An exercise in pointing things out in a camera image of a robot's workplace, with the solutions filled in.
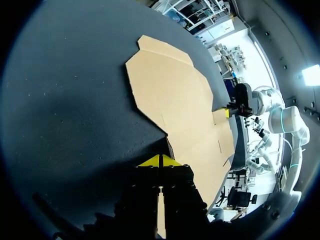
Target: cable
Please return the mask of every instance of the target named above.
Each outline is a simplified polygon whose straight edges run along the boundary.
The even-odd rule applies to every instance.
[[[284,141],[285,143],[288,144],[288,146],[289,146],[290,149],[291,149],[291,153],[293,153],[292,146],[291,146],[290,142],[289,142],[287,139],[285,139],[284,137],[282,137],[282,139],[283,139],[283,141]]]

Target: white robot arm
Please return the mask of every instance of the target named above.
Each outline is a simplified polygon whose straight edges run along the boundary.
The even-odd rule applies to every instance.
[[[291,164],[287,181],[282,189],[283,192],[292,195],[294,193],[293,188],[298,181],[301,170],[303,160],[302,146],[306,145],[310,140],[309,128],[301,118],[296,106],[285,107],[282,95],[277,89],[270,87],[268,89],[259,90],[257,88],[252,92],[252,96],[258,102],[257,110],[255,111],[256,116],[270,112],[268,126],[271,133],[292,134]],[[269,133],[265,131],[264,135],[261,137],[261,142],[256,146],[253,153],[248,156],[246,165],[249,168],[254,169],[258,174],[262,173],[264,170],[271,171],[275,174],[279,166],[272,163],[268,153],[266,153],[266,150],[272,144],[272,141],[269,138]],[[251,161],[252,157],[254,157],[257,152],[267,161],[267,166],[266,164],[257,165]]]

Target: cardboard sheet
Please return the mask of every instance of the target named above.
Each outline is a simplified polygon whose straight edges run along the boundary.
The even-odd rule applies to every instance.
[[[126,63],[138,109],[168,134],[175,160],[189,164],[210,205],[230,169],[234,141],[225,110],[212,112],[207,79],[185,52],[148,36]]]

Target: table surface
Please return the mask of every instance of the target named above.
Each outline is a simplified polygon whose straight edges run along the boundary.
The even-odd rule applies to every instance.
[[[113,215],[128,168],[167,153],[165,133],[139,112],[125,62],[147,35],[189,54],[215,110],[229,102],[207,49],[169,18],[132,0],[47,0],[26,22],[2,79],[1,147],[15,192],[39,192],[71,223]],[[234,119],[233,138],[238,138]]]

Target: ceiling light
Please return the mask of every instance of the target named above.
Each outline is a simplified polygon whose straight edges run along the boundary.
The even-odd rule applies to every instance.
[[[320,66],[318,64],[302,70],[302,75],[306,86],[320,86]]]

